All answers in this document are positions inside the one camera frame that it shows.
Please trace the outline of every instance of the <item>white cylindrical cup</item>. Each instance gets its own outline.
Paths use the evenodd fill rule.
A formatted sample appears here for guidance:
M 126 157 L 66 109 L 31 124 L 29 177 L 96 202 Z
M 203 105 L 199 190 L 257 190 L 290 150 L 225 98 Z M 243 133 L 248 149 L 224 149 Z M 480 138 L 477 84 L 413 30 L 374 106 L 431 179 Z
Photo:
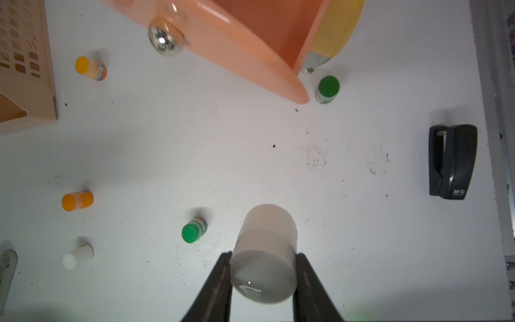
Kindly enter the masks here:
M 297 288 L 297 227 L 275 205 L 252 208 L 239 231 L 231 256 L 231 283 L 243 296 L 278 303 Z

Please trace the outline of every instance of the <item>paint bottle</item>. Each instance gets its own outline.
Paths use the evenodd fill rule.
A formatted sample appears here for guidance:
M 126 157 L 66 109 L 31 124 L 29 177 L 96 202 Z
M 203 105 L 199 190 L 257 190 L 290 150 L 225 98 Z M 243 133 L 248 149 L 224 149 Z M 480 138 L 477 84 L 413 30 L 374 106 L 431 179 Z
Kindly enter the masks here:
M 107 69 L 104 65 L 84 56 L 77 58 L 75 61 L 75 70 L 82 76 L 98 81 L 107 76 Z
M 63 209 L 74 211 L 91 206 L 93 194 L 87 190 L 65 194 L 61 200 Z
M 79 248 L 67 252 L 63 256 L 63 266 L 66 269 L 72 270 L 76 266 L 87 262 L 92 259 L 94 255 L 93 248 L 90 245 L 84 245 Z
M 193 244 L 205 234 L 207 228 L 205 220 L 197 217 L 182 228 L 182 239 L 188 244 Z
M 315 91 L 315 98 L 319 103 L 330 103 L 338 94 L 340 90 L 340 82 L 334 76 L 324 77 L 318 84 Z

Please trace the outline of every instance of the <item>black stapler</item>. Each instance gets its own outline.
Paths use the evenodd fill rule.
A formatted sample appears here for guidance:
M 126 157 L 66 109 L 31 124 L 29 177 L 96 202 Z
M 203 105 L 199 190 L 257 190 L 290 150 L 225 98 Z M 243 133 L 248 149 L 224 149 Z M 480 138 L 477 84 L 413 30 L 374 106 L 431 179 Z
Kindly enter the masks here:
M 477 128 L 470 124 L 429 129 L 429 194 L 463 200 L 477 151 Z

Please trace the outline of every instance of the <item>dirt spot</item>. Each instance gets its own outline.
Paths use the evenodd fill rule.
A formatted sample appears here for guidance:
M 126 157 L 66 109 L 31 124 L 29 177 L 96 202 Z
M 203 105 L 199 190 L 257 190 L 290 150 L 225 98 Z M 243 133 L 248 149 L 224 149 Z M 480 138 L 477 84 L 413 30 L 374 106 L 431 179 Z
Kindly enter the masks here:
M 328 149 L 317 144 L 302 148 L 306 154 L 306 165 L 309 171 L 323 170 L 327 164 Z
M 386 166 L 390 163 L 388 152 L 384 152 L 382 144 L 372 144 L 371 152 L 367 158 L 367 166 L 370 174 L 382 177 L 386 174 Z

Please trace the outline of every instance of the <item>orange plastic bin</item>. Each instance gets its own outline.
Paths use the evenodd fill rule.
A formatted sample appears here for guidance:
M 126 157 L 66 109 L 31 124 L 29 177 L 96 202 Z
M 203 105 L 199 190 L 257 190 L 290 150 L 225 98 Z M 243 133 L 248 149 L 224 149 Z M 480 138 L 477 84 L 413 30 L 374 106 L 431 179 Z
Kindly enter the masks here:
M 293 102 L 309 101 L 297 77 L 330 0 L 103 0 L 145 28 L 157 17 L 184 48 Z

